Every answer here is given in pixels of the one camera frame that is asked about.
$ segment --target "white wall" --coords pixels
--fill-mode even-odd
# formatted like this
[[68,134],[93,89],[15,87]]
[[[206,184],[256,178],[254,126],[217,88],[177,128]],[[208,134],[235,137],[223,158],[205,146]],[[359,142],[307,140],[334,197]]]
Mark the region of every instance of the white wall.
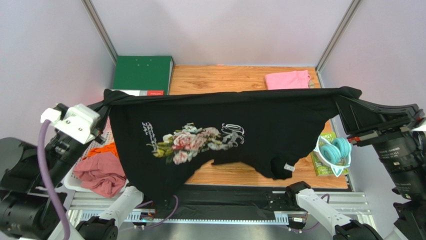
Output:
[[[366,101],[426,108],[425,11],[424,0],[363,1],[321,73],[325,87],[351,86]],[[397,219],[392,204],[403,198],[391,192],[394,184],[371,146],[355,147],[352,156],[355,186],[385,236]]]
[[92,0],[119,55],[315,66],[350,0]]
[[0,139],[36,144],[45,109],[101,101],[113,70],[81,1],[0,0]]

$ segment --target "pink roses graphic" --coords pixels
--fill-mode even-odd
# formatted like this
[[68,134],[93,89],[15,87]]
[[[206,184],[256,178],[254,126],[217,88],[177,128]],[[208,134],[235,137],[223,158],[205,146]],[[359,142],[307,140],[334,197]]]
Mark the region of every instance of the pink roses graphic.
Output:
[[173,162],[175,165],[190,162],[201,152],[208,150],[227,150],[231,146],[222,143],[221,133],[215,127],[196,128],[193,123],[176,130],[173,134],[163,136],[163,142],[158,142],[153,147],[153,155],[165,158],[166,164]]

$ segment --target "pink cloth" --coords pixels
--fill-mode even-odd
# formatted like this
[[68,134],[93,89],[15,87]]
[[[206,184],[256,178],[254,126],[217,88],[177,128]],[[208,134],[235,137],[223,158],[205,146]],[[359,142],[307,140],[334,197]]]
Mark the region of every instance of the pink cloth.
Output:
[[126,184],[126,175],[120,160],[110,151],[98,153],[80,161],[74,175],[81,180],[81,187],[106,198],[112,198]]
[[311,80],[308,70],[271,73],[265,76],[268,90],[307,89]]

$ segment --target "book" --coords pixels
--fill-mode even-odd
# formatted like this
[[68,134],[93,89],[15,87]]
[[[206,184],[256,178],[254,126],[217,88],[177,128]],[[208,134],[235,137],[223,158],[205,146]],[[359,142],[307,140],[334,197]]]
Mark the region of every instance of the book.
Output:
[[174,65],[171,56],[118,56],[112,88],[163,91],[168,95]]
[[[333,140],[336,138],[336,133],[334,132],[325,132],[321,133],[321,137],[327,139],[330,143],[333,142]],[[334,176],[334,173],[331,169],[331,167],[324,165],[323,162],[317,157],[315,152],[310,153],[310,157],[312,158],[313,168],[315,169],[315,174],[318,177],[323,176]],[[349,173],[349,170],[345,168],[342,175],[347,175]]]

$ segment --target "wooden table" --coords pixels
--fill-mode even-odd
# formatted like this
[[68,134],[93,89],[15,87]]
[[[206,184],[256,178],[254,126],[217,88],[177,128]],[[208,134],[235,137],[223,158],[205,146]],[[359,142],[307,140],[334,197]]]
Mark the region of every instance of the wooden table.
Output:
[[[174,68],[170,94],[205,94],[217,92],[242,92],[266,90],[265,75],[290,71],[308,70],[315,88],[320,87],[313,67],[267,67],[267,66],[225,66],[225,65],[177,65]],[[330,122],[323,132],[332,131]],[[187,181],[188,184],[280,186],[305,181],[313,188],[346,189],[344,176],[317,176],[310,155],[295,165],[293,177],[286,180],[266,178],[249,165],[241,162],[223,165],[204,164]]]

